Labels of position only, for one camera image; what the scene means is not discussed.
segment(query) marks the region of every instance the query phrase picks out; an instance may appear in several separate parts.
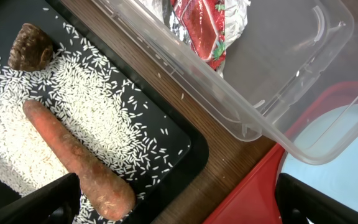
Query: taro root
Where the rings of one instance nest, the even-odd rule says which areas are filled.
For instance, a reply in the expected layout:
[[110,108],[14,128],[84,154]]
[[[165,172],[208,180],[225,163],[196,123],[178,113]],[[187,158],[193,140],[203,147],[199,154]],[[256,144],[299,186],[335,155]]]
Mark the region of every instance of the taro root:
[[8,65],[13,70],[33,72],[44,69],[53,54],[49,36],[33,24],[23,24],[13,43]]

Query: aluminum foil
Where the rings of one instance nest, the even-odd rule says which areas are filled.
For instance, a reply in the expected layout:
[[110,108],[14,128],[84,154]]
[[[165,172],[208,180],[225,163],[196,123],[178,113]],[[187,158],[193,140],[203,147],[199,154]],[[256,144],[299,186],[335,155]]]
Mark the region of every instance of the aluminum foil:
[[[171,0],[139,0],[152,14],[163,22],[172,33],[181,41],[192,46],[187,29],[180,23],[173,10]],[[224,0],[224,43],[229,47],[240,37],[242,31],[248,23],[247,6],[248,0]],[[224,61],[216,69],[217,73],[223,77]]]

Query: plastic container lid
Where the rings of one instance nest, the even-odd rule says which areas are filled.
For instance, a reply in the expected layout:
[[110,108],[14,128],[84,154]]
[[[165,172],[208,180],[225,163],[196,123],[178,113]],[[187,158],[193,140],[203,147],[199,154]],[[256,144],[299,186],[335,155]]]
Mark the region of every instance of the plastic container lid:
[[[304,126],[288,134],[289,127],[327,87],[358,80],[358,72],[343,69],[354,65],[346,56],[358,46],[354,38],[358,34],[353,35],[353,16],[341,0],[252,1],[244,33],[227,49],[224,78],[139,1],[93,1],[241,141],[253,141],[263,134],[303,162],[324,164],[358,136],[358,121],[349,123],[341,136],[332,139],[331,147],[316,150],[347,110],[307,146],[298,146],[294,140],[313,121],[310,118],[301,118]],[[341,51],[345,57],[338,63],[344,66],[333,65]],[[358,104],[358,91],[347,95],[347,104],[338,107]]]

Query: uncooked white rice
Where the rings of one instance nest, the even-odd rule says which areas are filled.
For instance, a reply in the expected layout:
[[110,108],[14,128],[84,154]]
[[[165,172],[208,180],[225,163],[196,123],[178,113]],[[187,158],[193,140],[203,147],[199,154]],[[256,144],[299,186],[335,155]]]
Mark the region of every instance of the uncooked white rice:
[[[69,24],[63,25],[65,29],[70,27]],[[92,51],[89,57],[81,58],[82,63],[79,63],[81,52],[67,51],[60,43],[61,49],[53,53],[53,60],[45,70],[18,72],[0,65],[0,180],[21,195],[27,195],[67,173],[23,114],[22,104],[28,99],[39,100],[49,107],[96,157],[121,177],[130,175],[124,177],[127,181],[137,180],[133,177],[140,171],[140,175],[144,175],[149,168],[158,169],[158,166],[151,168],[148,158],[149,151],[150,155],[156,154],[153,150],[157,148],[157,140],[140,131],[146,128],[142,123],[132,124],[130,113],[122,106],[125,86],[132,85],[135,91],[140,89],[135,88],[130,80],[125,80],[122,89],[113,91],[117,88],[117,81],[106,79],[109,77],[106,73],[119,71],[110,66],[108,59],[85,38],[81,43]],[[101,71],[88,65],[89,60],[96,60],[98,65],[94,67],[102,68]],[[44,91],[49,98],[42,99],[39,91]],[[157,178],[157,175],[153,176],[153,184]],[[89,220],[92,211],[89,200],[82,195],[81,210],[75,223],[93,223],[94,220]]]

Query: black object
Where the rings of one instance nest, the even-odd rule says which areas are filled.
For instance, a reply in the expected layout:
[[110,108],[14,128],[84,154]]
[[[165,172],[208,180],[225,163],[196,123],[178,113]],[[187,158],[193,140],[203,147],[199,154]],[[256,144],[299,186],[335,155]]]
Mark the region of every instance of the black object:
[[[166,148],[170,155],[168,161],[173,165],[172,168],[164,164],[163,160],[151,160],[151,167],[166,166],[169,172],[161,173],[161,170],[149,169],[146,174],[133,176],[130,182],[136,194],[146,192],[144,200],[138,200],[134,211],[123,223],[150,223],[204,168],[208,160],[208,145],[201,133],[195,129],[177,110],[173,108],[151,85],[149,85],[137,72],[135,72],[120,56],[113,52],[97,35],[92,33],[77,17],[75,17],[58,0],[0,0],[0,56],[3,66],[7,62],[9,50],[17,36],[23,23],[29,22],[39,26],[53,40],[55,50],[62,42],[68,51],[75,52],[81,50],[79,44],[82,36],[86,37],[100,53],[107,56],[112,62],[112,66],[117,67],[122,73],[113,73],[114,79],[119,84],[123,80],[132,80],[142,91],[127,89],[122,96],[123,101],[128,101],[134,95],[139,99],[137,113],[142,116],[134,118],[134,123],[141,122],[147,128],[149,136],[155,136],[158,147]],[[81,35],[79,39],[73,39],[74,44],[70,45],[63,22],[68,22],[75,27]],[[148,103],[148,109],[142,104]],[[160,128],[168,128],[169,135],[163,135]],[[152,184],[152,176],[158,175],[160,183],[152,187],[144,188],[147,184]],[[5,187],[5,192],[17,194]],[[12,202],[12,199],[5,200],[0,198],[0,208]],[[92,212],[91,218],[98,219],[98,214]]]
[[275,198],[283,224],[358,224],[358,212],[288,175],[278,175]]
[[80,211],[80,180],[67,174],[0,209],[0,224],[71,224]]

